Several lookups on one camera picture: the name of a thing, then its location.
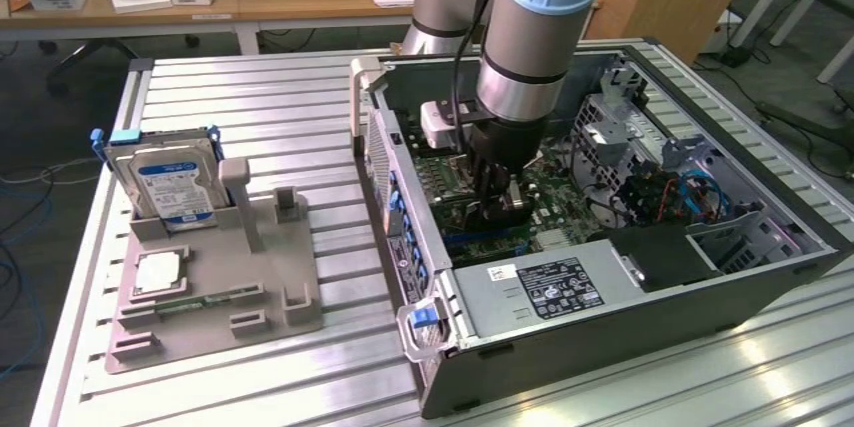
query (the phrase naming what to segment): aluminum extrusion table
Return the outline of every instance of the aluminum extrusion table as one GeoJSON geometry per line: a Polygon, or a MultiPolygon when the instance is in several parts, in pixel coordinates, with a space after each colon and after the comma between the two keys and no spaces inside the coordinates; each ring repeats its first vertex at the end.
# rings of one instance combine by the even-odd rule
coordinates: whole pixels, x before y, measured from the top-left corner
{"type": "MultiPolygon", "coordinates": [[[[854,239],[852,204],[661,46],[633,40],[700,106],[854,239]]],[[[612,45],[609,41],[590,42],[612,45]]],[[[854,264],[798,288],[737,329],[426,421],[396,331],[349,139],[350,51],[157,61],[131,72],[117,128],[215,122],[246,156],[250,192],[297,185],[311,228],[326,327],[303,336],[109,375],[105,352],[130,203],[102,175],[34,425],[831,425],[854,418],[854,264]]],[[[661,93],[649,109],[693,133],[661,93]]]]}

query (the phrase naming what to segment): motherboard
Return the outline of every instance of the motherboard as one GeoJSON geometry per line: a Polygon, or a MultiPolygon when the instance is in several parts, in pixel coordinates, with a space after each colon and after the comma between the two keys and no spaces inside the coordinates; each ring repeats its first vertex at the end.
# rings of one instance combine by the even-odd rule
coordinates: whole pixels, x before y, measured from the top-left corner
{"type": "Polygon", "coordinates": [[[577,186],[566,167],[561,142],[545,139],[544,148],[525,171],[536,211],[530,221],[514,228],[468,232],[466,209],[477,200],[466,155],[445,152],[420,155],[412,148],[425,195],[454,267],[465,267],[530,253],[577,245],[612,227],[589,208],[584,187],[577,186]]]}

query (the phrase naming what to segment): white label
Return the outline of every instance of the white label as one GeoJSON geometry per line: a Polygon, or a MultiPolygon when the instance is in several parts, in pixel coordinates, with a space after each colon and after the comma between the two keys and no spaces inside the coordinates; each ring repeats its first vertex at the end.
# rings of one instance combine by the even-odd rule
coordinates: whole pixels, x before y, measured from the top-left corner
{"type": "Polygon", "coordinates": [[[231,14],[195,14],[193,20],[223,20],[231,19],[231,14]]]}
{"type": "Polygon", "coordinates": [[[493,279],[493,282],[498,282],[500,280],[513,279],[518,277],[516,264],[490,267],[489,269],[486,269],[486,271],[490,274],[490,279],[493,279]]]}
{"type": "Polygon", "coordinates": [[[209,191],[197,184],[195,162],[150,165],[139,169],[158,215],[173,222],[195,222],[211,216],[214,206],[209,191]]]}

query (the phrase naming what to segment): hard drive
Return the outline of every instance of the hard drive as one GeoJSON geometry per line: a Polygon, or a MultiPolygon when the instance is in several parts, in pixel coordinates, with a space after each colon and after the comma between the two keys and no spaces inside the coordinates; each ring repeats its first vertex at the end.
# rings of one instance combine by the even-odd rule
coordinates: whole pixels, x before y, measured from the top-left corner
{"type": "Polygon", "coordinates": [[[131,198],[139,219],[161,218],[171,232],[217,225],[214,210],[230,205],[219,181],[219,130],[114,132],[94,149],[109,162],[131,198]]]}

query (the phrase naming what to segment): red wire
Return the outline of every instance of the red wire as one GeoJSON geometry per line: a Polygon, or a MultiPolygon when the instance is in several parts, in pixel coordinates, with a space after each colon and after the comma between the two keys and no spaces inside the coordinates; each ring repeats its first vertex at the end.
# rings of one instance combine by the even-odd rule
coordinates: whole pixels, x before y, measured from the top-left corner
{"type": "Polygon", "coordinates": [[[665,201],[668,200],[668,194],[670,193],[670,185],[677,181],[677,179],[670,179],[668,181],[668,184],[665,185],[665,192],[662,194],[662,205],[658,208],[658,218],[656,219],[656,222],[661,222],[662,221],[662,215],[665,215],[665,201]]]}

